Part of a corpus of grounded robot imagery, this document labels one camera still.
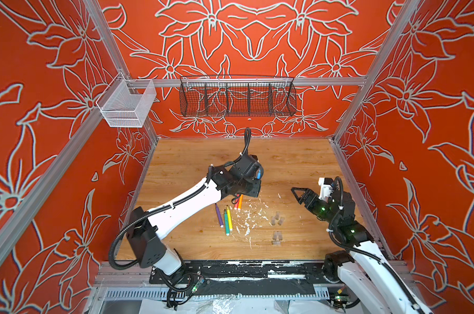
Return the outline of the orange marker pen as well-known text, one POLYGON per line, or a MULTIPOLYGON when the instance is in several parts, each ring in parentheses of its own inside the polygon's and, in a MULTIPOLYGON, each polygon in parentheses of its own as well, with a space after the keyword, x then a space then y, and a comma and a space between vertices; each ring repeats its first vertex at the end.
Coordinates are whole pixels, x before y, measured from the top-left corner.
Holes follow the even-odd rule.
POLYGON ((237 209, 240 211, 242 209, 242 203, 243 203, 243 200, 244 200, 244 195, 241 194, 239 199, 238 199, 238 206, 237 206, 237 209))

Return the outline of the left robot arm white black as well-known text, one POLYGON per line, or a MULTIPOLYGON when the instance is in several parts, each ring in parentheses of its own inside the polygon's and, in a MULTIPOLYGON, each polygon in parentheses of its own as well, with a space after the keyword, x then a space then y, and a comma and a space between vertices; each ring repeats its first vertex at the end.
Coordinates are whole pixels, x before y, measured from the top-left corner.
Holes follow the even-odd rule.
POLYGON ((251 129, 246 128, 244 149, 235 160, 209 166, 206 176, 194 187, 160 207, 133 210, 130 223, 122 228, 111 244, 109 265, 115 270, 127 270, 135 265, 153 267, 170 279, 183 276, 187 270, 182 258, 164 244, 163 239, 195 213, 229 196, 233 197, 233 204, 237 204, 242 196, 259 196, 264 168, 259 158, 248 152, 250 142, 251 129), (120 264, 115 259, 115 249, 122 239, 127 240, 135 256, 127 264, 120 264))

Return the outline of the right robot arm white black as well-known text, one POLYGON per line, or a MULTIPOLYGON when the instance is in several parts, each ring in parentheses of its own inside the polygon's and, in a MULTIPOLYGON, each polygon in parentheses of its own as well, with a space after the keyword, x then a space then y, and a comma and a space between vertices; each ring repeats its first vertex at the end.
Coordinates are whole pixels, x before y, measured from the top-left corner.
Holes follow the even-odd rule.
POLYGON ((346 311, 358 305, 371 313, 431 313, 431 309, 400 278, 365 226, 356 221, 356 203, 340 177, 320 178, 319 192, 293 187, 291 192, 319 221, 339 248, 326 255, 322 274, 355 295, 353 301, 334 296, 328 306, 346 311))

